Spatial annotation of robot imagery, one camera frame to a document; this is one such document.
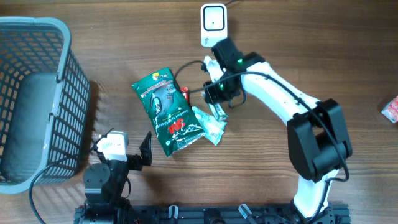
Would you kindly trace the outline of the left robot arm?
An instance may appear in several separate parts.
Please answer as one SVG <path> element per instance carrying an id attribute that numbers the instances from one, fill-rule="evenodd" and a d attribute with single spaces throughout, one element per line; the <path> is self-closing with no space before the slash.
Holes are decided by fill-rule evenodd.
<path id="1" fill-rule="evenodd" d="M 127 197 L 125 185 L 131 187 L 128 174 L 152 164 L 152 133 L 148 132 L 139 146 L 140 154 L 128 154 L 128 133 L 109 130 L 99 136 L 92 150 L 99 163 L 90 165 L 83 175 L 86 200 L 75 210 L 75 223 L 140 223 Z"/>

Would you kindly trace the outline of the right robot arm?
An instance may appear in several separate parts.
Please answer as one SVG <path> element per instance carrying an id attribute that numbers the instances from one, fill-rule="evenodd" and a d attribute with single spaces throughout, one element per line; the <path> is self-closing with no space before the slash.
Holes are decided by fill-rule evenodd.
<path id="1" fill-rule="evenodd" d="M 252 95 L 287 127 L 289 159 L 299 174 L 293 198 L 300 221 L 315 223 L 328 206 L 331 184 L 349 180 L 346 160 L 353 148 L 341 106 L 332 98 L 309 96 L 278 75 L 256 52 L 244 55 L 225 38 L 205 57 L 210 80 L 203 85 L 205 101 L 218 108 L 236 96 Z"/>

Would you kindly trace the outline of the white green box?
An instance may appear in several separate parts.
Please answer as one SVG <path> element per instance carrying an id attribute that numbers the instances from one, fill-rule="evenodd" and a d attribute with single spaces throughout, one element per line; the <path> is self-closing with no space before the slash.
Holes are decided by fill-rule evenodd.
<path id="1" fill-rule="evenodd" d="M 215 104 L 208 103 L 208 107 L 217 121 L 228 120 L 228 115 L 225 113 L 224 109 L 221 107 L 219 103 Z"/>

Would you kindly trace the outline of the light green wipes packet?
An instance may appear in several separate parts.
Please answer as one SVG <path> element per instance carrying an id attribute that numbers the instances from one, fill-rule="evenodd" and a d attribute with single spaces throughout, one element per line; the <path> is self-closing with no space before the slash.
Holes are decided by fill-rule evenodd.
<path id="1" fill-rule="evenodd" d="M 196 106 L 193 106 L 192 110 L 201 127 L 204 129 L 207 140 L 217 146 L 224 134 L 224 128 L 227 122 L 217 121 L 214 116 L 207 114 Z"/>

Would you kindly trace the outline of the green 3M gloves packet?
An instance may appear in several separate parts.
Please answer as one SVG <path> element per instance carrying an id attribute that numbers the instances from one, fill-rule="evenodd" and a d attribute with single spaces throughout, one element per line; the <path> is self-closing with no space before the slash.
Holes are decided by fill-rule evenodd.
<path id="1" fill-rule="evenodd" d="M 205 135 L 168 67 L 132 84 L 167 157 Z"/>

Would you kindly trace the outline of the pink Kleenex tissue pack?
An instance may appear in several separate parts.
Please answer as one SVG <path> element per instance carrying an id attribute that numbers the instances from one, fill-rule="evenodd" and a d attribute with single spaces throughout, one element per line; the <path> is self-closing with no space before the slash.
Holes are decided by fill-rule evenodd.
<path id="1" fill-rule="evenodd" d="M 392 99 L 388 104 L 383 107 L 381 114 L 383 114 L 390 122 L 397 123 L 398 120 L 398 96 Z"/>

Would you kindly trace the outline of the red Nescafe stick sachet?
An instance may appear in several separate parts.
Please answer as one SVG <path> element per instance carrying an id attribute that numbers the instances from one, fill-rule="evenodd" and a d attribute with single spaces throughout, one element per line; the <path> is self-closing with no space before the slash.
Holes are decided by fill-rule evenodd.
<path id="1" fill-rule="evenodd" d="M 181 92 L 182 92 L 182 95 L 184 96 L 184 98 L 186 99 L 186 101 L 189 103 L 190 102 L 190 99 L 189 99 L 189 97 L 190 97 L 190 90 L 189 90 L 189 88 L 188 87 L 181 87 Z"/>

